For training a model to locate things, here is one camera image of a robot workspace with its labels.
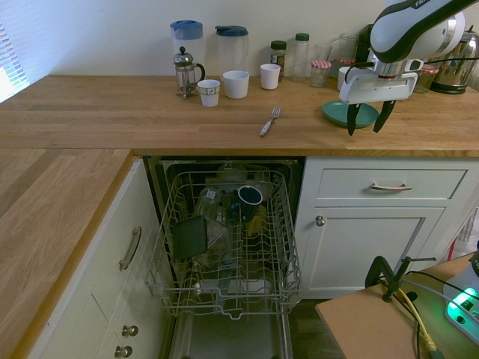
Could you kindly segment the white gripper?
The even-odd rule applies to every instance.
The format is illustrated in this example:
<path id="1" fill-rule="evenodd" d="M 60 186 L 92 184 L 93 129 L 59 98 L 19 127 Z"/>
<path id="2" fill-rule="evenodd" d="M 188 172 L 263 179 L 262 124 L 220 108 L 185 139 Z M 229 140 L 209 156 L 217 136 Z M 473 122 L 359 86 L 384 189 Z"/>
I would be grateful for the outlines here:
<path id="1" fill-rule="evenodd" d="M 403 73 L 391 79 L 380 78 L 373 70 L 352 69 L 344 76 L 339 94 L 340 100 L 348 105 L 347 130 L 350 136 L 356 130 L 356 118 L 362 103 L 384 102 L 374 124 L 378 133 L 392 113 L 395 100 L 407 99 L 417 82 L 416 73 Z"/>

